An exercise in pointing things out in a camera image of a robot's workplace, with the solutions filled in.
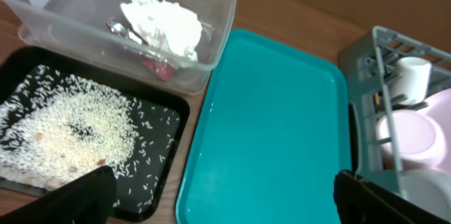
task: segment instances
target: dish rack rail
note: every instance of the dish rack rail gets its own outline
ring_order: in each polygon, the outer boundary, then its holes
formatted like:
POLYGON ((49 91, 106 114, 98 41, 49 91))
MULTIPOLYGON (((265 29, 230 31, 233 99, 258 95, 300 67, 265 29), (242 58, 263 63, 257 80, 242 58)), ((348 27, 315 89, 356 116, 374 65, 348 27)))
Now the dish rack rail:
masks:
MULTIPOLYGON (((408 56, 427 59, 433 65, 428 97, 451 87, 451 54, 385 27, 374 27, 338 56, 338 67, 345 75, 348 88, 354 172, 404 198, 400 179, 403 167, 392 110, 406 96, 390 98, 390 85, 402 77, 393 70, 396 61, 408 56), (387 116, 390 136, 378 139, 376 122, 383 116, 387 116), (384 169, 382 144, 392 144, 392 169, 384 169)), ((426 106, 427 103, 421 102, 403 108, 419 110, 426 106)))

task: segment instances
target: teal tray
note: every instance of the teal tray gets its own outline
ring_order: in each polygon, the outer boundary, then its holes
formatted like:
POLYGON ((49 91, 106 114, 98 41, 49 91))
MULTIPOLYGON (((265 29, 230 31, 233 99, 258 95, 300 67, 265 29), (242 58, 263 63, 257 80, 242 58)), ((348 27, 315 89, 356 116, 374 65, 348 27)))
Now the teal tray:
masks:
POLYGON ((351 168, 348 123, 337 67, 232 31, 192 141, 177 222, 340 223, 333 181, 351 168))

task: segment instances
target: pink object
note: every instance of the pink object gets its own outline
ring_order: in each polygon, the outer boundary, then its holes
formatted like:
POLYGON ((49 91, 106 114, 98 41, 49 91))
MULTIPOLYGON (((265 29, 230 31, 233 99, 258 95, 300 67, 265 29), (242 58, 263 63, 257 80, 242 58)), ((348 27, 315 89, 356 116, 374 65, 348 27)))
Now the pink object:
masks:
POLYGON ((142 62, 161 80, 168 81, 172 78, 172 75, 174 75, 175 69, 168 63, 160 62, 151 58, 143 58, 142 62))
MULTIPOLYGON (((438 166, 447 155, 447 144, 442 128, 433 119, 416 111, 393 111, 395 133, 400 156, 406 169, 433 168, 438 166)), ((381 118, 377 124, 379 139, 390 136, 387 118, 381 118)), ((383 144, 386 163, 393 162, 391 144, 383 144)))
MULTIPOLYGON (((419 112, 434 119, 443 129, 447 140, 447 151, 451 152, 451 89, 446 89, 426 98, 428 107, 419 112)), ((447 155, 443 162, 438 165, 439 169, 451 173, 451 155, 447 155)))

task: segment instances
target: black tray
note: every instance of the black tray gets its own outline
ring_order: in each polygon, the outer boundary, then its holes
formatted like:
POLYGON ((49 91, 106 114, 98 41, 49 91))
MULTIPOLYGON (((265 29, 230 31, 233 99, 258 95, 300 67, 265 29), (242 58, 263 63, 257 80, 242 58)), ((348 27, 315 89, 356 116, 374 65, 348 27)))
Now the black tray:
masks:
MULTIPOLYGON (((139 181, 148 179, 145 173, 137 175, 137 179, 133 178, 134 181, 138 182, 131 182, 130 184, 129 180, 124 180, 121 178, 119 178, 117 182, 118 189, 116 196, 121 200, 121 204, 113 209, 111 216, 114 218, 135 222, 143 221, 150 217, 158 206, 172 160, 175 156, 178 143, 180 142, 183 129, 185 128, 190 113, 190 108, 187 102, 180 97, 154 89, 153 87, 126 76, 112 73, 110 71, 91 66, 38 47, 25 47, 13 52, 2 67, 0 67, 0 102, 2 103, 5 100, 10 99, 11 94, 25 79, 25 76, 32 72, 38 65, 45 65, 50 68, 57 69, 61 72, 61 74, 74 74, 93 80, 99 84, 107 85, 119 90, 129 99, 134 97, 138 100, 141 99, 143 100, 143 107, 144 105, 148 105, 148 107, 156 107, 153 119, 161 120, 162 123, 166 123, 165 120, 161 119, 163 115, 166 116, 167 114, 171 114, 174 118, 179 118, 176 123, 176 127, 169 129, 168 127, 159 127, 155 125, 156 122, 152 123, 154 129, 152 130, 152 135, 149 135, 152 139, 148 139, 148 142, 154 141, 155 144, 152 145, 153 150, 160 149, 161 151, 154 151, 154 153, 151 152, 152 150, 147 151, 148 156, 152 159, 152 164, 150 165, 151 168, 145 163, 145 161, 142 161, 142 159, 140 159, 140 164, 137 165, 138 170, 143 168, 152 170, 148 173, 152 174, 151 179, 149 179, 149 187, 152 187, 154 190, 154 199, 152 200, 152 204, 149 208, 141 213, 137 211, 136 203, 142 202, 142 197, 145 195, 144 192, 137 193, 136 195, 133 195, 133 193, 128 195, 128 189, 130 187, 132 188, 132 192, 134 192, 134 189, 138 189, 138 187, 141 187, 143 184, 139 181), (168 147, 167 134, 170 131, 173 131, 171 137, 174 141, 172 145, 168 147), (159 155, 162 152, 164 152, 163 157, 166 157, 166 160, 160 162, 159 155)), ((141 142, 142 141, 136 143, 134 154, 131 159, 141 155, 141 153, 138 153, 138 147, 141 145, 141 142)), ((48 193, 45 189, 11 182, 3 178, 0 178, 0 187, 38 197, 48 193)))

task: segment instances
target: white cup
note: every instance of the white cup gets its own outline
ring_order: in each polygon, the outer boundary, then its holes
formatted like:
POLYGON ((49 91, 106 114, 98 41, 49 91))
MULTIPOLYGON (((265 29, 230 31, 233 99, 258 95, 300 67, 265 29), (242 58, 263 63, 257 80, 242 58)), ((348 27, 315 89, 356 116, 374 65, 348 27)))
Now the white cup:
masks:
POLYGON ((401 101, 402 105, 413 105, 422 102, 428 91, 431 62, 423 58, 405 57, 397 61, 395 73, 401 78, 390 87, 391 97, 405 94, 407 99, 401 101))

